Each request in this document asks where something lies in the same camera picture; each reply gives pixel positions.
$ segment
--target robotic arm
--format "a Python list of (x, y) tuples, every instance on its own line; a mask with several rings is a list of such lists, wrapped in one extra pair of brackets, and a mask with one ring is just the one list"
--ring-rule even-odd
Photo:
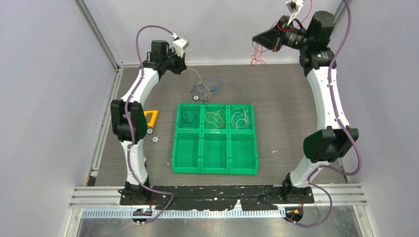
[(252, 41), (275, 52), (283, 45), (299, 50), (299, 62), (314, 95), (318, 131), (304, 139), (304, 157), (283, 181), (285, 195), (307, 193), (307, 180), (313, 179), (325, 165), (343, 157), (352, 147), (336, 119), (335, 111), (338, 111), (338, 118), (350, 136), (355, 141), (359, 136), (358, 129), (349, 127), (342, 110), (336, 86), (336, 63), (331, 68), (331, 81), (328, 78), (329, 65), (334, 57), (328, 44), (335, 26), (335, 17), (329, 12), (318, 11), (314, 13), (307, 29), (302, 26), (295, 28), (292, 24), (294, 20), (282, 16), (278, 21), (281, 28), (275, 25), (252, 38)]
[[(169, 48), (169, 43), (164, 40), (152, 41), (151, 51), (147, 53), (147, 59), (143, 62), (144, 77), (141, 78), (141, 72), (139, 72), (137, 79), (128, 92), (120, 100), (113, 100), (111, 102), (112, 131), (118, 136), (118, 140), (124, 149), (127, 169), (129, 170), (127, 160), (129, 152), (132, 169), (135, 170), (135, 174), (141, 183), (147, 186), (149, 186), (149, 182), (143, 154), (143, 141), (147, 133), (147, 119), (144, 115), (143, 105), (150, 91), (160, 81), (167, 70), (175, 74), (180, 74), (186, 69), (184, 50), (188, 46), (188, 41), (176, 35), (173, 37), (175, 40), (173, 41), (174, 47), (172, 48)], [(128, 111), (134, 127), (135, 138), (135, 143), (131, 147), (131, 130), (124, 111), (124, 105), (130, 95), (131, 99), (128, 104)], [(147, 199), (149, 195), (149, 192), (146, 192), (138, 186), (138, 182), (131, 172), (128, 172), (125, 189), (121, 192), (125, 192), (122, 193), (124, 196), (136, 193), (141, 196), (140, 199)]]

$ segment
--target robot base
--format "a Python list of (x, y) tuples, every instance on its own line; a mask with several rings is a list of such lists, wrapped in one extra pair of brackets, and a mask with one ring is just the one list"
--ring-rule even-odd
[[(150, 182), (147, 178), (144, 185), (149, 187)], [(125, 188), (119, 189), (118, 193), (121, 194), (121, 200), (119, 204), (121, 206), (131, 206), (131, 205), (145, 205), (149, 204), (151, 200), (151, 192), (144, 189), (140, 185), (130, 184), (125, 182)]]

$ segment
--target small gear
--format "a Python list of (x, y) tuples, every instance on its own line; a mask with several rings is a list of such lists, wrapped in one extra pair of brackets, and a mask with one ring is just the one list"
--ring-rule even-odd
[(151, 138), (151, 141), (153, 143), (158, 143), (160, 141), (160, 138), (159, 138), (159, 136), (154, 136), (154, 137)]

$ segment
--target green tray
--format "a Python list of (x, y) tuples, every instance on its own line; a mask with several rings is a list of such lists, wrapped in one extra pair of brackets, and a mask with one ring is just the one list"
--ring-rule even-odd
[(258, 165), (252, 105), (178, 105), (174, 173), (256, 175)]

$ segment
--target purple cable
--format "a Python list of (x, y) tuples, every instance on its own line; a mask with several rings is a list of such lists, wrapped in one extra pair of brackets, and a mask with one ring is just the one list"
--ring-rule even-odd
[[(329, 219), (330, 214), (332, 212), (333, 203), (332, 203), (332, 197), (330, 196), (330, 194), (325, 189), (323, 189), (322, 187), (320, 187), (320, 186), (318, 186), (318, 185), (313, 184), (313, 183), (310, 182), (311, 177), (319, 170), (319, 168), (329, 168), (329, 169), (332, 169), (332, 170), (334, 170), (334, 171), (336, 171), (336, 172), (338, 172), (340, 174), (343, 174), (343, 175), (355, 175), (355, 174), (357, 174), (361, 170), (361, 166), (362, 166), (362, 158), (361, 158), (361, 153), (359, 152), (358, 146), (356, 145), (355, 140), (349, 134), (349, 132), (346, 129), (346, 127), (343, 125), (342, 121), (339, 119), (339, 112), (337, 111), (337, 105), (336, 105), (336, 100), (335, 100), (335, 93), (333, 92), (333, 86), (332, 86), (332, 66), (335, 63), (336, 58), (339, 55), (340, 51), (342, 50), (342, 47), (345, 44), (345, 41), (348, 38), (349, 31), (351, 29), (351, 21), (352, 21), (351, 8), (349, 7), (348, 0), (343, 0), (343, 1), (345, 2), (345, 6), (346, 6), (346, 9), (348, 11), (348, 27), (346, 29), (346, 34), (343, 37), (342, 43), (340, 43), (340, 46), (337, 49), (335, 56), (333, 57), (332, 61), (330, 62), (329, 70), (328, 70), (328, 80), (329, 80), (329, 84), (330, 84), (329, 90), (330, 90), (330, 96), (332, 98), (333, 110), (335, 111), (336, 121), (339, 123), (339, 126), (342, 128), (343, 132), (346, 134), (346, 136), (348, 137), (349, 141), (351, 142), (352, 146), (355, 149), (356, 155), (358, 157), (358, 167), (356, 168), (355, 171), (346, 173), (346, 172), (344, 172), (342, 170), (339, 170), (337, 168), (331, 167), (329, 165), (319, 165), (316, 169), (314, 169), (308, 175), (308, 177), (307, 177), (308, 184), (311, 185), (311, 186), (314, 186), (314, 187), (316, 187), (316, 188), (318, 188), (318, 189), (320, 189), (320, 190), (322, 190), (323, 192), (326, 193), (326, 195), (328, 196), (329, 201), (330, 201), (330, 208), (329, 208), (329, 211), (328, 211), (326, 217), (321, 222), (319, 222), (317, 224), (309, 225), (309, 224), (295, 222), (296, 225), (302, 226), (302, 227), (316, 227), (316, 226), (319, 226), (319, 225), (323, 224), (324, 222), (326, 222)], [(288, 217), (285, 217), (285, 219), (287, 221), (289, 221), (289, 222), (294, 222), (292, 219), (290, 219)]]
[(144, 189), (146, 189), (148, 191), (151, 191), (151, 192), (154, 192), (154, 193), (157, 193), (157, 194), (170, 195), (170, 200), (166, 204), (166, 206), (164, 206), (164, 208), (162, 209), (162, 211), (160, 213), (158, 213), (155, 217), (153, 217), (150, 220), (146, 221), (146, 223), (150, 223), (150, 222), (155, 221), (156, 218), (159, 217), (170, 206), (170, 204), (171, 204), (171, 202), (173, 201), (173, 198), (174, 198), (174, 193), (171, 193), (171, 192), (162, 192), (162, 191), (154, 190), (154, 189), (151, 189), (151, 188), (145, 186), (139, 180), (139, 178), (135, 175), (135, 171), (132, 169), (132, 166), (131, 166), (131, 159), (130, 159), (130, 155), (129, 155), (130, 154), (129, 151), (131, 150), (131, 147), (135, 144), (135, 134), (134, 134), (134, 127), (132, 126), (132, 122), (131, 122), (131, 117), (129, 116), (129, 112), (128, 112), (128, 104), (129, 104), (129, 101), (131, 100), (132, 95), (135, 93), (135, 91), (137, 90), (137, 88), (140, 86), (140, 84), (141, 84), (141, 82), (143, 80), (143, 77), (144, 77), (144, 65), (142, 63), (141, 55), (140, 55), (140, 50), (138, 48), (138, 37), (139, 37), (140, 33), (144, 29), (147, 29), (147, 28), (159, 28), (159, 29), (162, 29), (162, 30), (167, 31), (171, 35), (173, 35), (173, 33), (170, 30), (168, 30), (168, 29), (166, 29), (164, 27), (156, 26), (156, 25), (144, 26), (143, 28), (141, 28), (140, 30), (138, 30), (137, 36), (135, 37), (135, 47), (137, 49), (138, 60), (140, 61), (141, 77), (140, 77), (140, 80), (138, 81), (138, 83), (135, 85), (134, 89), (131, 91), (131, 94), (128, 96), (128, 98), (127, 98), (127, 100), (125, 102), (125, 114), (126, 114), (126, 119), (128, 120), (129, 128), (131, 130), (131, 138), (132, 138), (132, 143), (128, 145), (127, 152), (126, 152), (127, 164), (128, 164), (129, 171), (133, 175), (134, 179), (138, 182), (138, 184), (141, 187), (143, 187)]

